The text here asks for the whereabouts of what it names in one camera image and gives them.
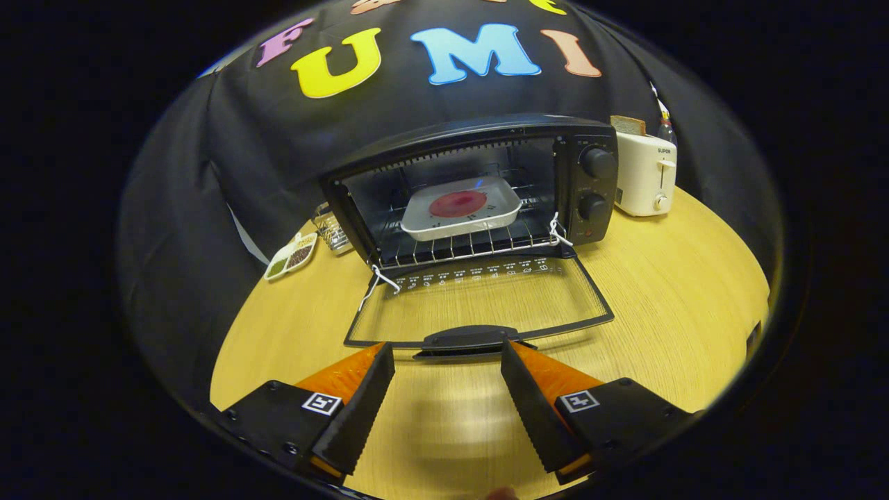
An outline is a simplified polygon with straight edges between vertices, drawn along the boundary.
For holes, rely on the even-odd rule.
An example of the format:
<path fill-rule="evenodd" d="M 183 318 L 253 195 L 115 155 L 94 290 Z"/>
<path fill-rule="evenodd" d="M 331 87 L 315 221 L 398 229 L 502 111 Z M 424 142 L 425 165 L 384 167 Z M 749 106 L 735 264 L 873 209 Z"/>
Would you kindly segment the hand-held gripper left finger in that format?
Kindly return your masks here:
<path fill-rule="evenodd" d="M 278 466 L 342 483 L 354 474 L 394 373 L 392 345 L 380 342 L 299 383 L 260 384 L 219 412 L 219 426 Z"/>

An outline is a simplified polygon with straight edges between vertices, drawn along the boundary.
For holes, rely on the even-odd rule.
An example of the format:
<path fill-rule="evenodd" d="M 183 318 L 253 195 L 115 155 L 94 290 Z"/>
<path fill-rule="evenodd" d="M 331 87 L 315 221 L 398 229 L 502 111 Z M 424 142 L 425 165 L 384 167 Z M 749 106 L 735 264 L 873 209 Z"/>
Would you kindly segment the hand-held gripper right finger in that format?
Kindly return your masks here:
<path fill-rule="evenodd" d="M 563 485 L 630 465 L 695 421 L 632 378 L 603 382 L 512 340 L 501 375 L 543 468 Z"/>

